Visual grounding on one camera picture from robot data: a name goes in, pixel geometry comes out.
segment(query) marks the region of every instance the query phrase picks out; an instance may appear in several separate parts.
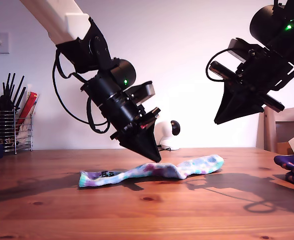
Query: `black cable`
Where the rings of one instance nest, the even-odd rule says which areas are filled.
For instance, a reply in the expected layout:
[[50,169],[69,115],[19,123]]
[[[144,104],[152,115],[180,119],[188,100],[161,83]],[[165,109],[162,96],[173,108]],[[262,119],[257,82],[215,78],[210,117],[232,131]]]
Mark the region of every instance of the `black cable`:
[[93,122],[92,115],[91,115],[91,98],[90,97],[88,97],[88,99],[87,99],[87,106],[86,106],[86,108],[87,108],[87,118],[88,118],[89,126],[91,127],[91,129],[95,133],[98,133],[98,134],[104,134],[104,133],[106,133],[109,130],[109,128],[110,128],[110,121],[107,120],[105,122],[105,123],[108,123],[108,125],[107,125],[107,127],[106,127],[106,129],[104,131],[101,131],[99,129],[96,129],[96,126],[99,126],[101,124],[95,124]]
[[211,81],[214,81],[214,82],[224,82],[223,79],[214,79],[212,77],[209,76],[209,66],[210,66],[210,63],[213,61],[213,59],[215,59],[218,55],[224,53],[224,52],[227,52],[227,51],[234,51],[234,50],[238,50],[238,51],[244,51],[244,52],[247,52],[246,50],[242,49],[242,48],[235,48],[235,47],[231,47],[231,48],[227,48],[227,49],[224,49],[220,52],[218,52],[217,54],[215,54],[208,62],[207,66],[206,66],[206,75],[207,75],[207,78],[210,79]]
[[[58,90],[57,90],[57,86],[56,86],[56,79],[55,79],[55,70],[56,70],[56,67],[57,67],[57,62],[60,64],[60,61],[57,61],[57,59],[59,58],[59,54],[60,53],[57,53],[58,51],[56,51],[56,59],[55,59],[55,62],[54,62],[54,64],[53,64],[53,68],[52,68],[52,82],[53,82],[53,88],[55,89],[55,93],[56,93],[56,95],[57,95],[57,98],[58,98],[58,100],[59,100],[59,102],[60,102],[60,104],[62,105],[62,107],[63,107],[63,109],[65,109],[65,111],[70,115],[70,116],[72,116],[74,119],[76,119],[76,120],[78,120],[78,121],[80,121],[80,122],[82,122],[82,123],[84,123],[84,124],[88,124],[89,125],[89,122],[87,122],[87,121],[84,121],[84,120],[81,120],[81,119],[79,119],[79,118],[77,118],[75,115],[73,115],[68,109],[67,109],[67,107],[63,104],[63,102],[62,102],[62,100],[61,100],[61,98],[60,98],[60,95],[59,95],[59,93],[58,93]],[[70,74],[68,77],[66,77],[64,74],[63,75],[61,75],[63,78],[65,78],[65,79],[68,79],[68,78],[70,78],[71,77],[71,75],[72,74]],[[94,124],[95,126],[101,126],[101,125],[105,125],[107,123],[107,121],[106,122],[104,122],[104,123],[99,123],[99,124]]]
[[55,63],[56,63],[56,66],[57,66],[57,70],[60,74],[60,76],[64,79],[68,79],[70,78],[71,76],[74,76],[76,77],[79,81],[81,81],[82,83],[86,83],[87,80],[85,80],[82,76],[80,76],[78,73],[76,72],[72,72],[71,74],[69,74],[68,76],[66,76],[63,71],[62,71],[62,68],[61,68],[61,65],[60,65],[60,59],[59,59],[59,55],[60,55],[60,51],[57,49],[56,50],[56,58],[55,58]]
[[170,151],[171,152],[171,148],[170,147],[168,147],[166,149],[162,148],[161,145],[157,145],[157,147],[158,148],[161,148],[160,150],[158,150],[159,152],[161,152],[161,151]]

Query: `utensil holder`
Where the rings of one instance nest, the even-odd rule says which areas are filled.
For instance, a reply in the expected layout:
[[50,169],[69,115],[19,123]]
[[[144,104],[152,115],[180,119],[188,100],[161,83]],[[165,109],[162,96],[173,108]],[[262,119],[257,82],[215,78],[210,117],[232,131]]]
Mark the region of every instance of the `utensil holder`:
[[[18,120],[23,120],[23,123],[17,124]],[[0,143],[4,152],[32,151],[32,114],[21,118],[17,117],[16,109],[0,111]]]

